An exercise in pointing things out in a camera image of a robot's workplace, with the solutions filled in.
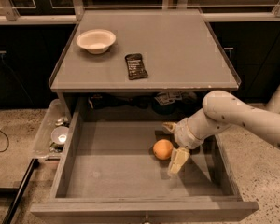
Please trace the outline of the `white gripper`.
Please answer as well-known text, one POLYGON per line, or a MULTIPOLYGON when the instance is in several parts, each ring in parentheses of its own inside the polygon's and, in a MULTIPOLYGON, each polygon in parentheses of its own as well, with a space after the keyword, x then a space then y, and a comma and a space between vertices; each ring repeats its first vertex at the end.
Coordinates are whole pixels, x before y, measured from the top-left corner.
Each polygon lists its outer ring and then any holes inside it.
POLYGON ((224 132, 230 124, 210 119, 200 109, 178 123, 164 122, 162 127, 174 134, 175 141, 180 146, 173 149, 167 171, 168 175, 176 175, 189 159, 189 149, 195 149, 209 136, 224 132))

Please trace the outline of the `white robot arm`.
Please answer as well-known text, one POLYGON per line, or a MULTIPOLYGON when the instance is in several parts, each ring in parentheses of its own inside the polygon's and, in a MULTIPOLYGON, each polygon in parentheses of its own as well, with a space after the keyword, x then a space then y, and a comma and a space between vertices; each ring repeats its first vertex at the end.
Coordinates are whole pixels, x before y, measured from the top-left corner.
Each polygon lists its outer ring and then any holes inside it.
POLYGON ((264 141, 280 148, 280 85, 265 110, 247 105, 225 91, 211 91, 203 98, 203 107, 178 123, 164 122, 163 127, 174 135, 174 148, 168 175, 177 174, 189 159, 189 152, 212 135, 231 125, 245 128, 264 141))

